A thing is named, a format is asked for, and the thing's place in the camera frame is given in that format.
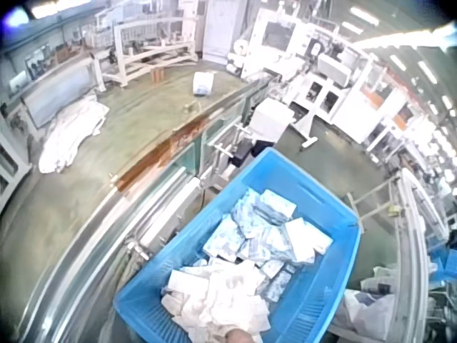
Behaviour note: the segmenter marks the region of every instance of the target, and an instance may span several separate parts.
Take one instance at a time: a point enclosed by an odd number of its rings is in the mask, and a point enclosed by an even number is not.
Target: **metal frame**
[[[428,299],[428,262],[424,228],[419,219],[419,207],[414,196],[416,182],[407,169],[386,180],[356,201],[350,198],[353,208],[357,203],[372,194],[388,187],[389,201],[375,210],[362,216],[361,219],[378,213],[389,206],[397,209],[395,235],[398,242],[398,279],[397,293],[393,308],[393,316],[385,342],[422,342],[426,324]],[[361,336],[360,334],[336,325],[328,330],[340,337],[360,343],[384,343],[378,339]]]
[[[7,182],[6,187],[3,190],[0,189],[0,213],[11,195],[13,195],[19,182],[31,169],[26,142],[20,142],[17,138],[10,130],[3,116],[0,116],[0,146],[13,162],[10,163],[0,155],[0,177]]]
[[[144,74],[149,73],[153,69],[157,68],[164,68],[166,66],[171,66],[173,64],[178,64],[183,61],[198,61],[198,57],[195,53],[195,22],[196,17],[170,17],[170,18],[158,18],[154,20],[142,20],[142,21],[134,21],[131,23],[116,25],[114,27],[114,46],[116,48],[116,58],[117,64],[119,68],[119,72],[117,74],[108,74],[103,73],[100,67],[100,61],[108,57],[108,52],[103,51],[102,53],[98,54],[94,59],[94,71],[96,75],[96,80],[98,83],[99,91],[105,91],[106,87],[104,85],[103,79],[110,79],[112,81],[120,83],[121,87],[125,87],[128,85],[129,81],[136,79]],[[124,54],[124,49],[122,45],[122,30],[131,29],[137,26],[146,26],[146,25],[156,25],[160,23],[175,23],[175,22],[183,22],[184,24],[187,21],[190,21],[194,25],[186,25],[186,30],[183,30],[182,36],[183,41],[178,41],[170,45],[163,45],[163,46],[143,46],[144,52],[140,54],[134,55],[132,50],[130,50],[129,55]],[[187,52],[180,55],[173,57],[169,55],[167,59],[160,58],[154,59],[154,64],[148,63],[141,63],[141,60],[147,57],[152,57],[159,54],[171,54],[171,53],[179,53],[182,49],[187,49]]]

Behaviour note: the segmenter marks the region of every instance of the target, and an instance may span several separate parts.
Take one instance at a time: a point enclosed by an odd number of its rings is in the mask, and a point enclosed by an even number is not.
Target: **plastic package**
[[[272,219],[277,219],[282,224],[292,217],[297,205],[267,189],[258,198],[257,207],[264,214]]]
[[[237,228],[238,225],[236,222],[231,219],[230,215],[225,214],[222,217],[221,223],[205,243],[203,251],[210,257],[217,257],[222,246],[227,242],[228,237],[232,235]]]
[[[306,231],[302,218],[284,224],[288,241],[291,243],[295,262],[314,263],[313,242]]]
[[[246,194],[237,201],[231,211],[233,220],[239,225],[241,232],[247,239],[262,235],[265,227],[270,225],[255,211],[254,207],[259,197],[256,191],[248,188]]]
[[[283,267],[284,262],[277,259],[271,259],[262,266],[261,271],[270,279],[273,279]]]
[[[271,258],[270,251],[262,245],[260,238],[249,241],[249,259],[255,262],[265,262]]]
[[[270,283],[270,287],[266,291],[265,297],[271,302],[278,302],[291,280],[291,275],[288,272],[280,272],[278,276]]]
[[[393,314],[395,296],[370,294],[347,289],[333,323],[359,334],[385,341]]]

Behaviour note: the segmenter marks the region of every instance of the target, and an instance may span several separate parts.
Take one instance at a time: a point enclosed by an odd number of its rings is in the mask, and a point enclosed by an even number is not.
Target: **white metal frame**
[[[10,130],[5,119],[0,116],[0,146],[11,157],[17,168],[14,168],[2,155],[0,155],[0,177],[8,184],[0,193],[0,213],[13,194],[19,182],[31,169],[27,146],[20,142]]]
[[[137,26],[156,25],[160,23],[174,23],[183,22],[183,41],[177,41],[170,45],[162,46],[143,46],[144,52],[140,54],[133,54],[130,50],[129,55],[124,54],[122,46],[122,30],[131,29]],[[184,25],[185,22],[190,21],[193,25]],[[129,81],[136,79],[144,74],[149,73],[151,70],[156,68],[163,68],[172,64],[177,64],[183,61],[198,61],[198,57],[195,54],[195,21],[196,17],[169,17],[159,18],[154,20],[143,20],[135,21],[127,24],[117,25],[114,27],[114,44],[116,47],[116,58],[119,67],[117,74],[103,73],[100,67],[100,61],[108,57],[108,51],[95,56],[94,59],[94,71],[96,75],[97,83],[99,84],[99,91],[105,91],[104,78],[120,83],[121,87],[127,86]],[[146,57],[155,56],[163,53],[173,53],[180,49],[187,48],[187,52],[182,56],[171,57],[170,59],[155,59],[155,64],[141,63],[141,60]]]

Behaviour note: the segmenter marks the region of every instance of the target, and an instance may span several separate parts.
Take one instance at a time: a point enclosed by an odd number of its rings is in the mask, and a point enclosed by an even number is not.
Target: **blue plastic crate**
[[[310,267],[298,270],[270,314],[269,342],[318,342],[343,296],[360,242],[356,215],[315,179],[273,149],[266,149],[168,243],[114,298],[114,308],[147,342],[190,342],[161,306],[161,289],[173,269],[203,256],[201,249],[248,187],[266,189],[297,204],[303,217],[333,244]]]
[[[457,279],[457,250],[449,249],[444,272],[447,276]]]

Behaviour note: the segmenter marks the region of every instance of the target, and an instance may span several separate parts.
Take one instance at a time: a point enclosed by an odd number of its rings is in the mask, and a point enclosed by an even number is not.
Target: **fluorescent light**
[[[31,13],[33,13],[37,19],[44,18],[45,16],[51,16],[56,14],[58,11],[59,9],[54,2],[37,6],[31,9]]]
[[[427,67],[424,61],[418,62],[419,67],[422,69],[423,73],[428,77],[432,84],[437,84],[438,80],[436,79],[435,75],[431,72],[431,70]]]
[[[429,104],[429,106],[430,106],[430,109],[433,112],[433,114],[437,115],[438,114],[438,110],[436,109],[436,106],[433,105],[433,104]]]
[[[363,29],[360,29],[357,26],[355,26],[351,23],[348,23],[347,21],[343,21],[343,23],[341,25],[342,25],[342,27],[346,27],[348,30],[351,30],[352,32],[354,32],[356,34],[361,34],[363,32]]]
[[[443,100],[444,106],[446,106],[447,109],[452,109],[451,100],[449,100],[449,98],[446,95],[443,95],[441,99]]]
[[[364,10],[358,8],[358,7],[351,7],[351,13],[354,16],[359,17],[360,19],[363,19],[364,21],[367,21],[370,24],[373,24],[374,26],[379,25],[379,19],[376,18],[375,16],[372,16],[371,14],[365,12]]]
[[[397,56],[391,55],[391,60],[397,65],[398,68],[400,68],[403,71],[406,70],[406,66],[400,61],[400,59]]]
[[[379,62],[379,57],[377,57],[375,54],[373,54],[372,52],[370,53],[370,56],[373,60],[375,60],[376,62]]]
[[[56,3],[49,2],[41,6],[36,6],[31,9],[31,13],[34,14],[35,18],[40,19],[89,2],[91,2],[91,0],[59,0]]]

